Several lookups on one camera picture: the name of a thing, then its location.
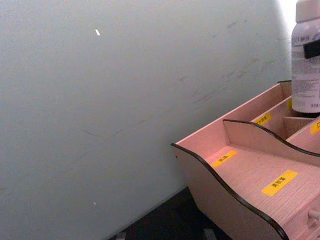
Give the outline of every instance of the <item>wooden panel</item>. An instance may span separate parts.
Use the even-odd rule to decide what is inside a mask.
[[[271,109],[268,109],[268,111],[253,119],[252,122],[258,123],[258,121],[262,120],[263,123],[264,118],[266,118],[263,126],[279,135],[283,139],[286,139],[288,137],[288,133],[283,118],[295,115],[295,112],[291,107],[291,100],[291,96],[287,97],[285,100],[281,101]]]
[[[224,120],[224,126],[231,144],[252,148],[308,164],[320,166],[320,154],[307,154],[257,124]]]
[[[283,118],[283,123],[288,137],[298,132],[304,126],[311,123],[313,120],[314,118],[285,116]]]
[[[212,165],[230,151],[236,154],[213,167],[219,176],[248,203],[281,225],[289,239],[296,239],[306,230],[312,234],[309,227],[315,220],[308,218],[308,211],[320,209],[320,181],[315,181],[320,179],[320,167],[237,145],[222,148],[206,161]],[[273,196],[262,192],[287,170],[297,176]]]
[[[291,81],[280,81],[282,93],[284,98],[290,97],[292,95],[292,82]]]
[[[297,131],[287,139],[287,142],[304,150],[320,154],[320,131],[312,133],[311,127],[320,126],[320,117],[314,119],[308,125]]]
[[[197,207],[233,240],[288,240],[274,220],[233,192],[204,160],[176,147],[174,153]]]
[[[201,155],[210,156],[229,144],[224,129],[223,119],[251,121],[284,99],[280,83],[242,104],[231,112],[218,118],[195,133],[187,136],[177,144]]]

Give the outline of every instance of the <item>wall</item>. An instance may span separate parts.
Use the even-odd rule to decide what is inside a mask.
[[[280,7],[2,1],[0,239],[107,238],[183,189],[170,143],[290,79]]]

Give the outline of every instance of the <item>yellow label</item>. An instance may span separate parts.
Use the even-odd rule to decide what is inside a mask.
[[[223,155],[222,157],[220,157],[217,161],[214,161],[211,166],[212,167],[218,167],[220,164],[224,163],[226,160],[228,160],[229,158],[231,158],[233,155],[235,155],[237,152],[236,151],[230,151],[227,154]]]
[[[290,98],[290,99],[288,99],[288,100],[286,101],[286,107],[287,107],[288,109],[292,109],[292,98]]]
[[[320,130],[320,121],[318,121],[317,123],[315,124],[312,124],[310,126],[310,132],[311,134],[315,134],[316,132],[318,132]]]
[[[298,175],[297,172],[288,170],[284,172],[281,176],[277,177],[276,180],[271,182],[268,186],[262,189],[264,194],[269,196],[275,195],[280,189],[282,189],[287,183],[294,179]]]
[[[257,120],[255,120],[256,124],[264,125],[271,119],[271,114],[268,112],[266,115],[263,115],[262,117],[259,117]]]

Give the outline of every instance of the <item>white bottle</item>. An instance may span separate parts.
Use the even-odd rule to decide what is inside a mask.
[[[299,0],[292,32],[292,108],[320,113],[320,0]]]

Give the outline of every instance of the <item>wooden compartment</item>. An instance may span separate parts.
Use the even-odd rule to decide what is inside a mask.
[[[233,240],[320,235],[320,118],[290,99],[280,82],[172,144],[198,208]]]

